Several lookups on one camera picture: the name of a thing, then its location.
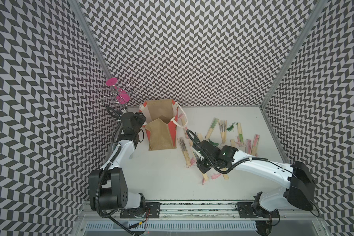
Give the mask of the burlap red striped tote bag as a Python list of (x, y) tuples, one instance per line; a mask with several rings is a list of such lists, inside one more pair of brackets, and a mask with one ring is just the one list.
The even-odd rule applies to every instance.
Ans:
[(178, 122), (179, 116), (187, 118), (180, 104), (173, 99), (148, 100), (139, 107), (146, 117), (143, 128), (148, 139), (148, 150), (175, 149), (177, 128), (186, 128)]

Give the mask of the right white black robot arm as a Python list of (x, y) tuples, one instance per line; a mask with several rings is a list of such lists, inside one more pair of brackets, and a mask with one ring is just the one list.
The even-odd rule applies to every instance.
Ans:
[(204, 140), (193, 142), (193, 152), (198, 169), (204, 174), (214, 170), (222, 175), (231, 171), (246, 171), (279, 184), (271, 192), (258, 192), (251, 202), (251, 212), (256, 217), (272, 216), (277, 209), (292, 206), (304, 211), (315, 209), (316, 183), (307, 166), (296, 161), (293, 164), (278, 163), (267, 158), (247, 154), (236, 147), (218, 148)]

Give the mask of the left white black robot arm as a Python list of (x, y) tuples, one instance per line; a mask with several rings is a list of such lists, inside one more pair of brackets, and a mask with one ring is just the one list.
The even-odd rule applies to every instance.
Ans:
[(129, 213), (132, 218), (141, 218), (146, 215), (145, 198), (142, 193), (129, 191), (121, 163), (134, 153), (146, 117), (139, 112), (120, 114), (110, 107), (108, 112), (120, 123), (103, 166), (88, 176), (90, 206), (102, 218), (108, 218), (120, 210)]

